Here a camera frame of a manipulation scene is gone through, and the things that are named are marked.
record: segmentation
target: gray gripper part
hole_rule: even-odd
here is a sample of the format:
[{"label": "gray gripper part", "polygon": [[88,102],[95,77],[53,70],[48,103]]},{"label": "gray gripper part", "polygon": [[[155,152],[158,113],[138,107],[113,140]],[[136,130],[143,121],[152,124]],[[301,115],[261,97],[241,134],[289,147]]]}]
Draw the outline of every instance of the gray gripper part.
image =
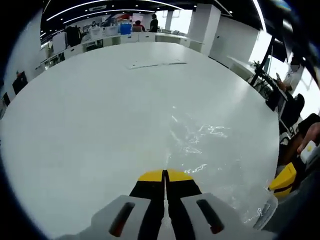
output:
[{"label": "gray gripper part", "polygon": [[[76,235],[63,235],[56,240],[137,240],[150,199],[121,195],[102,208],[91,219],[91,226]],[[126,204],[133,206],[119,237],[110,229]]]},{"label": "gray gripper part", "polygon": [[[217,234],[211,231],[211,226],[198,205],[203,203],[201,200],[208,203],[207,206],[222,223],[223,229]],[[244,225],[232,207],[211,193],[183,197],[181,201],[190,217],[196,240],[271,240],[276,237],[272,232],[255,230]]]}]

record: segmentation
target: yellow object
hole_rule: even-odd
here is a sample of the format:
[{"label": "yellow object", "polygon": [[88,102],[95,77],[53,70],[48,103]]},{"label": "yellow object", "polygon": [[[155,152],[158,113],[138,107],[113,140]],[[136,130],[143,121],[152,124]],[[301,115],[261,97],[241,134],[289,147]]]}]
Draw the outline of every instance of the yellow object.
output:
[{"label": "yellow object", "polygon": [[191,176],[184,173],[183,171],[176,171],[174,169],[168,169],[167,172],[169,175],[170,182],[193,180],[193,178]]},{"label": "yellow object", "polygon": [[145,174],[141,175],[138,181],[145,182],[161,182],[162,181],[163,170],[147,171]]},{"label": "yellow object", "polygon": [[274,190],[274,195],[278,197],[284,197],[292,190],[292,184],[297,176],[297,171],[294,165],[289,163],[280,172],[280,174],[271,182],[269,189]]}]

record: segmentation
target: white pillar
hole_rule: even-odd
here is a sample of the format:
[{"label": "white pillar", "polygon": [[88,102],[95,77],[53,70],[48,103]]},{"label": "white pillar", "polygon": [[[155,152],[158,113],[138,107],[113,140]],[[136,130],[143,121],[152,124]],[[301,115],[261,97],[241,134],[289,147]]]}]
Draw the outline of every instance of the white pillar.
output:
[{"label": "white pillar", "polygon": [[215,39],[221,11],[211,4],[198,4],[192,13],[188,36],[203,43],[201,52],[209,56]]},{"label": "white pillar", "polygon": [[172,20],[173,14],[174,14],[174,11],[168,11],[168,13],[166,15],[166,22],[165,22],[165,29],[166,30],[170,30],[171,20]]}]

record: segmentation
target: white round table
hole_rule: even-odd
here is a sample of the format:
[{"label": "white round table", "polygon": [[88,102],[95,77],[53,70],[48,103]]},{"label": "white round table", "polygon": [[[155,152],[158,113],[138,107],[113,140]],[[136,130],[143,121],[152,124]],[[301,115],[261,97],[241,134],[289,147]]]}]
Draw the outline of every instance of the white round table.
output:
[{"label": "white round table", "polygon": [[[168,65],[177,60],[186,64]],[[54,238],[84,230],[140,175],[167,168],[191,174],[253,225],[275,175],[279,127],[224,66],[145,42],[86,52],[39,75],[7,108],[1,140],[18,201]]]}]

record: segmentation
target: ceiling light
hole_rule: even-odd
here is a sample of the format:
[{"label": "ceiling light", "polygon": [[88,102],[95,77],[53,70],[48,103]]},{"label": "ceiling light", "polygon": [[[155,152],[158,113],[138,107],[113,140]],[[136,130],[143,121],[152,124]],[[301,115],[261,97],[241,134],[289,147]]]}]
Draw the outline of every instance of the ceiling light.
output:
[{"label": "ceiling light", "polygon": [[178,7],[178,6],[175,6],[175,5],[171,5],[169,3],[165,3],[165,2],[162,2],[162,1],[154,1],[154,0],[139,0],[139,1],[151,2],[151,3],[156,3],[156,4],[163,4],[163,5],[167,5],[167,6],[173,7],[175,9],[184,10],[181,7]]},{"label": "ceiling light", "polygon": [[71,22],[73,20],[76,20],[76,19],[80,19],[80,18],[83,18],[83,17],[86,17],[86,16],[90,16],[90,15],[93,15],[93,14],[102,14],[102,13],[108,13],[108,12],[122,12],[122,11],[141,11],[141,12],[148,12],[148,13],[154,13],[155,11],[150,11],[150,10],[142,10],[142,9],[115,9],[115,10],[106,10],[106,11],[98,11],[98,12],[94,12],[94,13],[89,13],[89,14],[86,14],[86,15],[82,15],[82,16],[78,16],[78,17],[75,17],[73,19],[70,19],[68,21],[65,21],[63,24],[66,24],[68,22]]},{"label": "ceiling light", "polygon": [[[93,4],[93,3],[98,3],[98,2],[105,2],[105,1],[108,1],[108,0],[95,0],[95,1],[85,2],[85,3],[79,4],[79,5],[70,7],[70,8],[68,8],[68,9],[66,9],[66,10],[63,10],[63,11],[61,11],[61,12],[58,12],[57,14],[49,17],[49,18],[47,19],[47,21],[55,18],[56,16],[58,16],[58,15],[60,15],[60,14],[65,13],[65,12],[67,12],[67,11],[69,11],[69,10],[72,10],[72,9],[75,9],[75,8],[78,8],[78,7],[81,7],[81,6],[84,6],[84,5]],[[161,1],[154,1],[154,0],[138,0],[138,1],[144,1],[144,2],[151,2],[151,3],[163,4],[163,5],[167,5],[167,6],[170,6],[170,7],[172,7],[172,8],[175,8],[175,9],[184,10],[184,9],[181,8],[181,7],[178,7],[178,6],[175,6],[175,5],[171,5],[171,4],[169,4],[169,3],[165,3],[165,2],[161,2]]]},{"label": "ceiling light", "polygon": [[266,24],[265,24],[265,19],[264,19],[264,16],[262,14],[262,11],[261,11],[261,8],[259,6],[259,3],[258,3],[258,0],[252,0],[253,1],[253,4],[256,8],[256,11],[258,12],[258,15],[259,15],[259,18],[260,18],[260,22],[261,22],[261,25],[262,25],[262,29],[263,31],[267,31],[267,28],[266,28]]}]

